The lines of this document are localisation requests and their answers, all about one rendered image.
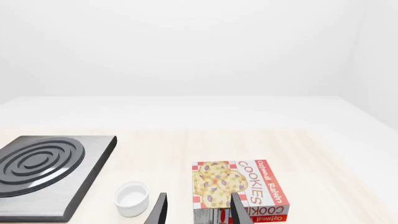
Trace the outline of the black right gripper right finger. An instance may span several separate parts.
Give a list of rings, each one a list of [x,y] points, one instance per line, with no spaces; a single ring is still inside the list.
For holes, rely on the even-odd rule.
[[[245,211],[245,208],[237,193],[231,194],[231,217],[233,224],[254,224],[250,216]]]

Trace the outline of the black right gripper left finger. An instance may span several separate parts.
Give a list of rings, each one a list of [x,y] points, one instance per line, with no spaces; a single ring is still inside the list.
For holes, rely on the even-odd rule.
[[[165,224],[167,218],[167,209],[167,194],[162,192],[159,194],[159,197],[144,224]]]

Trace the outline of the flat black stove plate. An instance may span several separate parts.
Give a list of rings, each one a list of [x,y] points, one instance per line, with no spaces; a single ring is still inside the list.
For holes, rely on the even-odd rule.
[[[116,136],[19,136],[0,149],[0,223],[69,222]]]

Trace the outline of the oatmeal raisin cookies box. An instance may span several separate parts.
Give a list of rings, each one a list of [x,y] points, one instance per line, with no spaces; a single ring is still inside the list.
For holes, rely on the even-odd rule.
[[[236,193],[254,223],[285,222],[290,203],[266,160],[194,162],[193,223],[233,224]]]

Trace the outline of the small white ramekin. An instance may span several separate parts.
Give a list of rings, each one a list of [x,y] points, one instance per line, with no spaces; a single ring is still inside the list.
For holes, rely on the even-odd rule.
[[[113,201],[121,216],[138,216],[148,207],[149,188],[140,180],[126,182],[115,190]]]

